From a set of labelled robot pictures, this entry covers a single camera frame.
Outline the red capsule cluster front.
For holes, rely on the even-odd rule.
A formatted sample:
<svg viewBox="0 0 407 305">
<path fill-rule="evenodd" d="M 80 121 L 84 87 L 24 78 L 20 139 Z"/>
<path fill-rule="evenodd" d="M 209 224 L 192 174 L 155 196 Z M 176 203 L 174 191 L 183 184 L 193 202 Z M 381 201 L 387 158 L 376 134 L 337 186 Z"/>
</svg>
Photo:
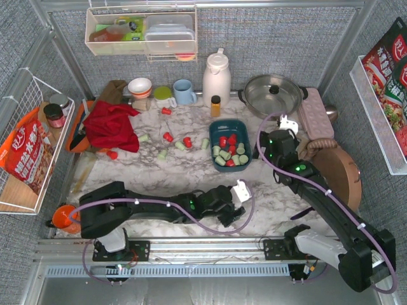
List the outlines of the red capsule cluster front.
<svg viewBox="0 0 407 305">
<path fill-rule="evenodd" d="M 233 167 L 233 166 L 235 166 L 235 163 L 234 163 L 234 161 L 233 161 L 232 159 L 229 159 L 229 160 L 226 162 L 226 166 L 228 166 L 228 167 Z"/>
</svg>

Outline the green capsule cluster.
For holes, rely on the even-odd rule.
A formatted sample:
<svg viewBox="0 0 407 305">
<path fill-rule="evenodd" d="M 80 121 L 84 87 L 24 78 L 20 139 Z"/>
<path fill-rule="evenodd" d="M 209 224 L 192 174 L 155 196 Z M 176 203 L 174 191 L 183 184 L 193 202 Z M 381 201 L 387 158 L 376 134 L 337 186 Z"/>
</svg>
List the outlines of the green capsule cluster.
<svg viewBox="0 0 407 305">
<path fill-rule="evenodd" d="M 245 154 L 242 154 L 238 157 L 241 165 L 245 165 L 249 161 L 249 157 Z"/>
<path fill-rule="evenodd" d="M 213 156 L 215 156 L 215 157 L 218 156 L 220 153 L 220 150 L 221 150 L 221 148 L 219 146 L 213 146 L 212 147 Z"/>
</svg>

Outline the teal storage basket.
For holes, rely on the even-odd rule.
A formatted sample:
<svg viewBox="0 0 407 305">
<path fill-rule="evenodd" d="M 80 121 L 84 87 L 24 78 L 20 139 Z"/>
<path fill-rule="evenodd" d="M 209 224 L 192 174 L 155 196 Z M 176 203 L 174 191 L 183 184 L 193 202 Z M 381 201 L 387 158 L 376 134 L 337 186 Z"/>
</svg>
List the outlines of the teal storage basket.
<svg viewBox="0 0 407 305">
<path fill-rule="evenodd" d="M 246 125 L 238 119 L 221 119 L 209 126 L 210 153 L 221 173 L 244 171 L 252 161 Z"/>
</svg>

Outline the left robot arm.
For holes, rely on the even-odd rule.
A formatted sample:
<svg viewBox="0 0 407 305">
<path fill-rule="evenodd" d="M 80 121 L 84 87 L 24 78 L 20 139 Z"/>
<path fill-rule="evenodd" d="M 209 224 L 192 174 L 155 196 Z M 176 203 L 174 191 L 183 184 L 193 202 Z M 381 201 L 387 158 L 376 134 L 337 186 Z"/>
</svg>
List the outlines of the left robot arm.
<svg viewBox="0 0 407 305">
<path fill-rule="evenodd" d="M 126 248 L 126 237 L 119 227 L 128 220 L 162 220 L 192 224 L 206 217 L 217 217 L 228 227 L 245 214 L 242 204 L 252 198 L 243 180 L 234 186 L 220 185 L 209 191 L 192 191 L 170 197 L 148 196 L 125 189 L 114 181 L 79 199 L 81 237 L 107 240 L 107 251 Z"/>
</svg>

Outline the green capsule mid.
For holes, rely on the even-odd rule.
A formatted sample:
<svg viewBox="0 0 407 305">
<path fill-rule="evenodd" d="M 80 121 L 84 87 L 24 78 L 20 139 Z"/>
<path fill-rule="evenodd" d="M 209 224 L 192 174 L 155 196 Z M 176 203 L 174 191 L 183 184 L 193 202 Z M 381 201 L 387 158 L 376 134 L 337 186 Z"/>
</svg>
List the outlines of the green capsule mid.
<svg viewBox="0 0 407 305">
<path fill-rule="evenodd" d="M 157 158 L 158 158 L 159 160 L 166 160 L 166 157 L 167 157 L 167 150 L 166 150 L 166 149 L 161 150 L 161 151 L 158 153 L 158 156 L 157 156 Z"/>
</svg>

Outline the cork mat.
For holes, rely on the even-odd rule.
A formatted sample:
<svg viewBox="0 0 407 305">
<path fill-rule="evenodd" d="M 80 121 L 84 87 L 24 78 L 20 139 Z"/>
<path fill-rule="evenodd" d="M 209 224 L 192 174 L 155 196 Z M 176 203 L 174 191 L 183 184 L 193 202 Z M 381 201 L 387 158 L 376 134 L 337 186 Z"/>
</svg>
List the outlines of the cork mat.
<svg viewBox="0 0 407 305">
<path fill-rule="evenodd" d="M 310 140 L 307 136 L 300 136 L 300 137 L 298 137 L 298 140 L 299 140 L 299 144 L 298 144 L 298 147 L 296 148 L 296 151 L 298 153 L 298 158 L 305 159 L 305 157 L 308 154 L 307 146 L 308 146 Z"/>
</svg>

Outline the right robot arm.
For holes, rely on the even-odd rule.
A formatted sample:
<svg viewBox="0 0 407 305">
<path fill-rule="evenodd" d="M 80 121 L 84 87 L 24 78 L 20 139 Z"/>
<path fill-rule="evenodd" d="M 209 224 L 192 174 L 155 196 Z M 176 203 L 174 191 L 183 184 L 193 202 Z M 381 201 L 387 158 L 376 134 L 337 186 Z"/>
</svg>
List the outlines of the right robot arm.
<svg viewBox="0 0 407 305">
<path fill-rule="evenodd" d="M 395 292 L 396 241 L 391 232 L 375 229 L 340 201 L 320 171 L 311 162 L 299 159 L 297 146 L 298 139 L 291 130 L 258 130 L 256 135 L 259 157 L 272 168 L 275 181 L 309 203 L 336 233 L 340 244 L 313 238 L 311 230 L 304 227 L 294 237 L 296 248 L 337 269 L 356 292 L 367 288 L 382 294 Z"/>
</svg>

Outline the red capsule cluster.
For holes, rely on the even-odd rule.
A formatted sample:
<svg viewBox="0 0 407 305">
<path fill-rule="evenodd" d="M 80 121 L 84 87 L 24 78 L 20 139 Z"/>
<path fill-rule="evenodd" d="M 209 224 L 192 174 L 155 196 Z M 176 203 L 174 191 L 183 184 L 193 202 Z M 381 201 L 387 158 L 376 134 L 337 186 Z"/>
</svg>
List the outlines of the red capsule cluster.
<svg viewBox="0 0 407 305">
<path fill-rule="evenodd" d="M 236 143 L 237 143 L 237 135 L 233 133 L 228 138 L 228 144 L 229 145 L 236 145 Z"/>
<path fill-rule="evenodd" d="M 229 148 L 228 148 L 228 152 L 233 156 L 233 155 L 235 155 L 237 152 L 236 152 L 236 146 L 235 145 L 230 145 L 229 146 Z"/>
<path fill-rule="evenodd" d="M 229 159 L 229 160 L 226 162 L 226 166 L 228 166 L 228 167 L 233 167 L 233 166 L 235 166 L 235 163 L 234 163 L 234 161 L 233 161 L 232 159 Z"/>
</svg>

